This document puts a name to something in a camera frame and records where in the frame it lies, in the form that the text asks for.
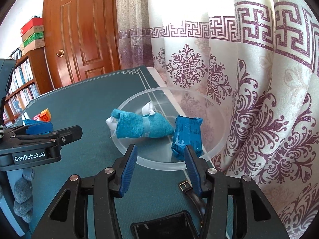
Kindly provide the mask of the grey gloved left hand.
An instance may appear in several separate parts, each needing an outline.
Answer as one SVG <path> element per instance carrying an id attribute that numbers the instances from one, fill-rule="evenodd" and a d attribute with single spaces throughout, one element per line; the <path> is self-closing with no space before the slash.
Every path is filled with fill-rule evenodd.
<path id="1" fill-rule="evenodd" d="M 33 195 L 31 181 L 35 177 L 32 168 L 24 169 L 22 177 L 14 185 L 14 212 L 24 222 L 30 223 L 33 217 Z"/>

